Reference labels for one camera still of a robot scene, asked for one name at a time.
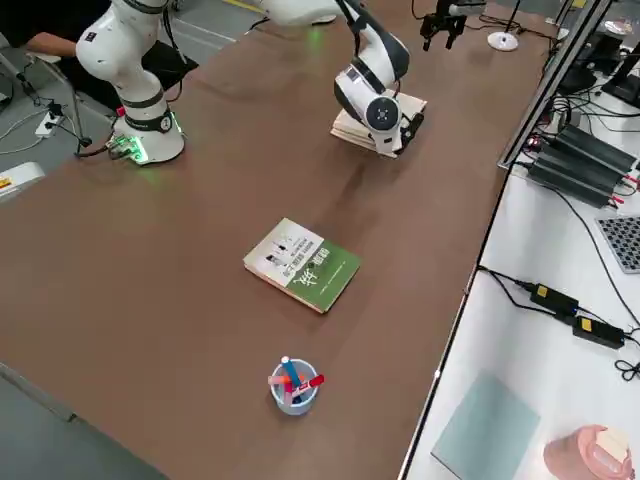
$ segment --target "white cable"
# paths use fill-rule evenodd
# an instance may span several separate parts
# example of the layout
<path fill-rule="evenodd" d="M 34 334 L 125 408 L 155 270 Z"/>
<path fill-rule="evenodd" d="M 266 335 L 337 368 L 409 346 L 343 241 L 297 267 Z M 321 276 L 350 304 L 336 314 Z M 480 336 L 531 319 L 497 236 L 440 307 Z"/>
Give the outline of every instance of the white cable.
<path fill-rule="evenodd" d="M 44 110 L 38 110 L 37 112 L 33 112 L 30 113 L 29 115 L 27 115 L 26 117 L 24 117 L 21 120 L 18 120 L 17 122 L 15 122 L 13 125 L 11 125 L 9 127 L 9 130 L 7 130 L 6 132 L 4 132 L 2 135 L 0 135 L 0 140 L 4 139 L 5 137 L 7 137 L 7 135 L 9 135 L 11 132 L 13 132 L 16 128 L 18 128 L 20 125 L 22 125 L 23 123 L 25 123 L 27 120 L 29 120 L 30 118 L 33 118 L 37 115 L 40 115 L 42 113 L 48 112 L 47 109 Z"/>
<path fill-rule="evenodd" d="M 73 120 L 71 119 L 71 117 L 65 115 L 65 117 L 67 120 L 69 120 L 69 123 L 71 124 L 71 130 L 73 131 L 73 134 L 77 137 L 78 136 L 78 132 L 76 132 L 76 124 L 73 123 Z"/>
<path fill-rule="evenodd" d="M 10 155 L 12 153 L 24 152 L 25 150 L 29 150 L 30 148 L 37 146 L 40 142 L 42 142 L 42 140 L 44 140 L 44 137 L 38 138 L 35 142 L 33 142 L 31 145 L 27 145 L 26 147 L 9 150 L 7 152 L 0 152 L 0 155 Z"/>

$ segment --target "black power adapter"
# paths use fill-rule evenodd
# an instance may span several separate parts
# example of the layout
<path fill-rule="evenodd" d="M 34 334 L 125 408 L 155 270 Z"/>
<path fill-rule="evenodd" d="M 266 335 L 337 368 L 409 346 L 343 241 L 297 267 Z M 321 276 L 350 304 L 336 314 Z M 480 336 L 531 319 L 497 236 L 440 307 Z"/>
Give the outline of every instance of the black power adapter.
<path fill-rule="evenodd" d="M 576 337 L 615 350 L 624 346 L 624 331 L 620 328 L 576 315 L 580 309 L 580 303 L 575 298 L 541 283 L 526 284 L 525 289 L 531 292 L 533 303 L 551 310 L 557 319 L 573 327 L 573 334 Z"/>
<path fill-rule="evenodd" d="M 533 303 L 551 310 L 557 315 L 573 317 L 578 311 L 580 305 L 578 300 L 551 287 L 538 283 L 532 289 L 527 290 L 531 292 L 531 301 Z"/>
<path fill-rule="evenodd" d="M 624 331 L 590 318 L 576 317 L 573 334 L 590 342 L 618 350 L 624 346 Z"/>

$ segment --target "orange object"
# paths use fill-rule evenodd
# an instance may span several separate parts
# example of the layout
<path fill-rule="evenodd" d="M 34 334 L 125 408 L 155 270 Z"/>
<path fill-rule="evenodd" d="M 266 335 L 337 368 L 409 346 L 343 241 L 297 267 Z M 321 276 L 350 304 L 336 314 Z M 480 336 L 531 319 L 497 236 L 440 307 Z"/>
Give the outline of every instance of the orange object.
<path fill-rule="evenodd" d="M 304 381 L 304 375 L 298 375 L 298 377 L 300 378 L 300 381 L 303 382 Z M 291 379 L 289 378 L 288 375 L 282 375 L 279 377 L 267 377 L 267 383 L 269 385 L 290 385 L 291 384 Z"/>

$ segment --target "robot arm end effector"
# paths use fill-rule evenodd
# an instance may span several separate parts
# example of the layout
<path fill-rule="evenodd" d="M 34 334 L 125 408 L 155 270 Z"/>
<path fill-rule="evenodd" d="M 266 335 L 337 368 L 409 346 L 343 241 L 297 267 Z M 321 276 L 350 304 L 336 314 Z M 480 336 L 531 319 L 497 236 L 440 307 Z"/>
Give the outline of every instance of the robot arm end effector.
<path fill-rule="evenodd" d="M 409 140 L 409 135 L 403 136 L 402 126 L 407 116 L 396 98 L 387 94 L 387 88 L 406 75 L 409 50 L 357 0 L 334 1 L 354 35 L 356 50 L 351 64 L 336 77 L 336 99 L 351 117 L 367 127 L 379 153 L 397 153 Z M 362 51 L 360 35 L 367 39 Z"/>
<path fill-rule="evenodd" d="M 426 15 L 422 21 L 423 49 L 429 50 L 431 39 L 442 30 L 449 32 L 445 47 L 451 49 L 455 39 L 462 35 L 467 17 L 483 14 L 486 7 L 486 0 L 439 0 L 436 13 Z"/>

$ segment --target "light blue paper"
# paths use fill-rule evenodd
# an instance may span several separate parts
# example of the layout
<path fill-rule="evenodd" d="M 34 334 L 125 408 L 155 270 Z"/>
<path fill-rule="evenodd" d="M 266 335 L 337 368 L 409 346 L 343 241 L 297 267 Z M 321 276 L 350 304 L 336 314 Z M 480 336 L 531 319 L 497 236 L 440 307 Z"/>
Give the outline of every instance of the light blue paper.
<path fill-rule="evenodd" d="M 540 417 L 481 372 L 431 452 L 461 480 L 511 480 Z"/>

